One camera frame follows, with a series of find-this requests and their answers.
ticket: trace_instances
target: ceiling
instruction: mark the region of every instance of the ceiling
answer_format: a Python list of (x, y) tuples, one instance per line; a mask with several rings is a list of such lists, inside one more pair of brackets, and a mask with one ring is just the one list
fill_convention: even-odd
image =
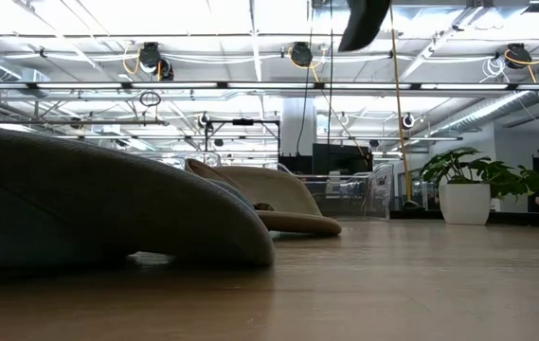
[[(394, 1), (398, 67), (400, 74), (405, 74), (401, 81), (529, 82), (526, 69), (506, 68), (507, 78), (500, 72), (498, 76), (487, 77), (490, 71), (486, 70), (486, 63), (495, 52), (504, 52), (509, 43), (523, 43), (532, 57), (539, 60), (539, 13), (523, 12), (528, 2), (495, 1), (497, 5), (508, 6), (473, 11), (466, 9), (465, 0)], [(290, 62), (288, 48), (294, 42), (309, 42), (313, 28), (312, 51), (319, 81), (394, 81), (394, 62), (389, 58), (391, 23), (385, 20), (378, 38), (363, 50), (331, 51), (331, 40), (337, 47), (349, 13), (339, 5), (342, 1), (334, 0), (331, 19), (329, 3), (324, 1), (323, 6), (315, 8), (310, 24), (306, 0), (34, 0), (30, 1), (34, 13), (24, 9), (27, 5), (0, 0), (0, 63), (8, 69), (38, 70), (51, 81), (127, 81), (129, 78), (154, 81), (141, 68), (129, 74), (123, 64), (134, 69), (136, 50), (145, 42), (158, 42), (171, 63), (175, 81), (306, 81), (307, 69)], [(467, 17), (462, 30), (452, 31), (453, 23)], [(415, 58), (423, 52), (425, 58), (415, 63)], [(539, 74), (539, 64), (534, 66), (534, 71)], [(309, 75), (309, 81), (314, 81), (313, 74)], [(162, 102), (149, 114), (166, 119), (171, 124), (168, 127), (122, 126), (120, 129), (124, 134), (194, 135), (196, 121), (204, 112), (224, 119), (271, 119), (281, 115), (283, 95), (279, 93), (262, 97), (240, 94), (229, 100), (217, 99), (220, 95), (214, 91), (208, 92), (208, 96), (216, 100)], [(345, 113), (347, 118), (343, 120), (350, 132), (393, 135), (398, 128), (393, 115), (397, 112), (395, 97), (359, 95), (332, 99), (335, 112)], [(422, 117), (424, 124), (437, 124), (479, 100), (477, 96), (464, 94), (404, 97), (401, 104), (404, 113)], [(48, 111), (46, 118), (135, 118), (132, 107), (124, 101), (74, 100), (48, 110), (56, 102), (40, 101), (39, 110)], [(316, 97), (313, 103), (320, 116), (328, 113), (329, 105), (323, 97)], [(34, 110), (33, 101), (14, 100), (6, 104), (20, 111)], [(139, 114), (145, 111), (137, 102), (133, 106)], [(331, 129), (335, 134), (345, 133), (335, 119)], [(63, 132), (78, 133), (69, 129)], [(261, 126), (225, 127), (222, 131), (249, 135), (263, 132), (269, 135)], [(229, 142), (222, 149), (274, 151), (276, 142), (247, 143)], [(193, 148), (185, 142), (153, 144), (159, 150)]]

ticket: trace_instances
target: black object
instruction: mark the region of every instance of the black object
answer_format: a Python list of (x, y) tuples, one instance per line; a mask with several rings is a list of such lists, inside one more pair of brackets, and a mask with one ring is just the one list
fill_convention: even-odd
[(372, 171), (372, 154), (366, 151), (362, 156), (356, 146), (315, 143), (313, 174), (327, 175), (326, 170), (340, 171), (342, 175)]
[[(174, 81), (174, 70), (172, 70), (172, 64), (163, 59), (160, 62), (160, 80), (161, 81)], [(157, 69), (153, 72), (154, 76), (157, 76)]]
[[(79, 117), (71, 117), (71, 121), (79, 122), (79, 121), (81, 121), (81, 118), (79, 118)], [(76, 123), (76, 124), (71, 124), (70, 127), (73, 128), (73, 129), (81, 129), (81, 128), (83, 128), (83, 125)]]
[(157, 72), (159, 71), (161, 81), (174, 81), (172, 64), (168, 60), (162, 58), (162, 54), (159, 52), (158, 43), (145, 43), (140, 50), (138, 59), (140, 63), (148, 68), (155, 68), (153, 71), (154, 76), (157, 76)]
[(402, 129), (410, 130), (414, 126), (414, 117), (408, 113), (408, 115), (402, 117)]
[(404, 211), (422, 211), (424, 207), (413, 201), (406, 201), (404, 203)]
[(311, 65), (311, 60), (314, 58), (314, 54), (311, 52), (311, 49), (304, 42), (296, 42), (292, 48), (292, 53), (290, 54), (292, 62), (300, 67), (307, 67)]
[(250, 118), (239, 118), (233, 120), (234, 126), (251, 126), (254, 125), (254, 120)]
[(314, 172), (314, 159), (311, 156), (292, 156), (280, 155), (278, 162), (291, 172), (301, 172), (303, 174), (312, 174)]
[(350, 17), (339, 52), (364, 48), (376, 38), (389, 11), (390, 0), (348, 0)]
[(162, 55), (159, 52), (159, 44), (145, 43), (140, 50), (138, 59), (143, 65), (149, 68), (157, 67), (157, 63), (162, 59)]
[[(524, 62), (524, 63), (532, 62), (532, 56), (526, 50), (526, 48), (524, 48), (523, 44), (509, 44), (507, 45), (507, 48), (509, 49), (509, 52), (507, 52), (507, 57), (514, 59), (516, 61), (519, 61), (519, 62)], [(505, 58), (505, 65), (507, 65), (507, 67), (509, 68), (516, 69), (516, 70), (526, 67), (522, 63), (516, 63), (507, 58)]]

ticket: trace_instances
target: white wall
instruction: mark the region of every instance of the white wall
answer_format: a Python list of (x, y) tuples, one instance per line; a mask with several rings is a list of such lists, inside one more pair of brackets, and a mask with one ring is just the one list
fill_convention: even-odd
[[(538, 156), (539, 131), (516, 131), (515, 129), (499, 129), (495, 131), (496, 159), (511, 167), (518, 165), (532, 169), (532, 156)], [(501, 201), (503, 212), (527, 212), (527, 196), (507, 197)]]
[[(482, 156), (489, 156), (495, 160), (496, 151), (494, 147), (494, 125), (488, 123), (480, 128), (476, 133), (464, 133), (461, 134), (462, 140), (460, 141), (440, 141), (429, 148), (429, 154), (411, 154), (408, 156), (410, 162), (408, 163), (408, 169), (413, 171), (422, 168), (424, 164), (431, 159), (434, 155), (439, 153), (445, 153), (459, 147), (473, 147), (480, 151), (480, 154), (472, 155), (469, 159), (476, 159)], [(395, 183), (394, 195), (399, 195), (398, 177), (404, 173), (404, 162), (396, 162), (393, 168), (393, 181)]]

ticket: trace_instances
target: black cable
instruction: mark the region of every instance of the black cable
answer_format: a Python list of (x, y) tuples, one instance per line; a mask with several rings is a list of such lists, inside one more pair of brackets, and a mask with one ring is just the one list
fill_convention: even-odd
[[(330, 21), (332, 23), (332, 0), (330, 0)], [(326, 146), (326, 175), (330, 175), (330, 120), (332, 118), (332, 76), (334, 72), (334, 31), (332, 24), (330, 27), (330, 93), (328, 99), (328, 137), (327, 137), (327, 146)]]
[[(311, 30), (309, 31), (309, 49), (312, 48), (311, 42), (314, 37), (314, 10), (311, 10)], [(307, 77), (305, 79), (305, 99), (303, 101), (303, 119), (300, 123), (300, 132), (298, 132), (298, 140), (296, 141), (296, 158), (300, 156), (299, 147), (300, 147), (300, 138), (303, 136), (303, 129), (305, 128), (305, 112), (307, 111), (307, 91), (309, 89), (309, 69), (307, 67)]]

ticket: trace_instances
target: metal beam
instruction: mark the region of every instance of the metal beam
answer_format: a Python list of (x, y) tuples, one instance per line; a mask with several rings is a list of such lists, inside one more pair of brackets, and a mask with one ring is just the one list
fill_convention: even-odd
[(31, 121), (13, 121), (13, 120), (0, 120), (0, 124), (14, 124), (14, 125), (107, 125), (107, 124), (119, 124), (119, 125), (170, 125), (166, 121), (155, 120), (31, 120)]
[(28, 4), (28, 1), (27, 3), (23, 3), (21, 0), (12, 0), (14, 2), (14, 4), (16, 4), (18, 7), (20, 7), (21, 9), (23, 9), (24, 11), (26, 11), (27, 13), (31, 14), (32, 16), (36, 17), (39, 21), (41, 21), (42, 23), (44, 23), (48, 28), (50, 28), (52, 30), (52, 32), (54, 32), (54, 35), (56, 38), (62, 40), (66, 45), (68, 45), (72, 51), (74, 51), (75, 53), (77, 53), (79, 56), (81, 56), (82, 58), (84, 58), (88, 63), (90, 63), (90, 65), (92, 65), (93, 68), (95, 68), (96, 70), (98, 70), (101, 74), (103, 74), (105, 77), (107, 77), (109, 80), (116, 80), (117, 78), (107, 74), (102, 66), (98, 65), (97, 63), (95, 63), (93, 60), (91, 60), (88, 56), (86, 56), (85, 53), (83, 53), (83, 51), (81, 51), (77, 46), (75, 46), (73, 43), (71, 43), (59, 30), (57, 30), (56, 28), (54, 28), (54, 26), (52, 26), (50, 23), (48, 23), (44, 18), (42, 18), (38, 13), (35, 12), (35, 8), (30, 6)]

